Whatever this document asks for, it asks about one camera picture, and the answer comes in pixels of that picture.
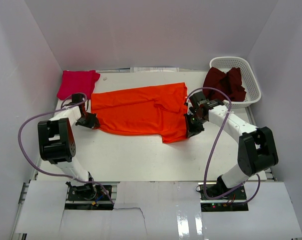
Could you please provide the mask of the orange t shirt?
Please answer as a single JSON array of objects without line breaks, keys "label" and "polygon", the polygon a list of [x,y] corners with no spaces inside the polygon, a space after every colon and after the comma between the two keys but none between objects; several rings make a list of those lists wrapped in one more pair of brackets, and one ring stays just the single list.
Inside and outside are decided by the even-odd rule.
[{"label": "orange t shirt", "polygon": [[186,139],[185,83],[123,89],[91,95],[99,129],[114,135],[159,135],[163,143]]}]

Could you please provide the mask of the dark red t shirt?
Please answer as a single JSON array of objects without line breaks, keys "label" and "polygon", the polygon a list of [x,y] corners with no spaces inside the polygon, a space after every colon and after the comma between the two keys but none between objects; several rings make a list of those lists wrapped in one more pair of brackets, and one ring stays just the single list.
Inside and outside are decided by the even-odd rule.
[{"label": "dark red t shirt", "polygon": [[211,67],[204,80],[203,87],[215,88],[225,93],[231,101],[243,102],[246,91],[242,86],[240,68],[231,68],[227,73]]}]

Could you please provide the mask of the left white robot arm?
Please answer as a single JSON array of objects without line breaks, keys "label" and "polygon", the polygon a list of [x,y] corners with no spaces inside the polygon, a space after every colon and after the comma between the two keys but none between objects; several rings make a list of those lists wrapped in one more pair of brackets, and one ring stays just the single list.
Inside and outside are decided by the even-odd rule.
[{"label": "left white robot arm", "polygon": [[76,143],[72,127],[82,126],[89,129],[100,127],[95,113],[86,111],[85,94],[71,95],[71,102],[65,110],[47,121],[38,123],[39,150],[42,160],[58,167],[67,175],[67,185],[84,199],[96,195],[96,187],[91,174],[76,159]]}]

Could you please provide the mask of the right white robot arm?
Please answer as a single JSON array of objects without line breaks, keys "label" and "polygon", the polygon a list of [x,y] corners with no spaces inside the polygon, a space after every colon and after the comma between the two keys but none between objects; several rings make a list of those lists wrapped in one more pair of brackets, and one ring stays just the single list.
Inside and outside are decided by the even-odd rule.
[{"label": "right white robot arm", "polygon": [[273,133],[268,127],[258,128],[231,112],[220,100],[209,100],[203,92],[191,93],[185,103],[189,113],[185,115],[186,136],[193,137],[204,131],[204,123],[210,122],[231,136],[238,144],[237,163],[219,176],[216,184],[205,183],[198,188],[207,199],[229,199],[235,190],[253,175],[278,164]]}]

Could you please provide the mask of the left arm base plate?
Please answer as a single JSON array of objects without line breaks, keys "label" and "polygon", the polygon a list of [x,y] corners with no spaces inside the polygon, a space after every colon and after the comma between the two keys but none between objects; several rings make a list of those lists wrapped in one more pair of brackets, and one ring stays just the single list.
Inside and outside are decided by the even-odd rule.
[{"label": "left arm base plate", "polygon": [[104,185],[104,189],[100,185],[83,185],[72,186],[68,189],[67,198],[68,201],[107,201],[107,193],[111,196],[112,186]]}]

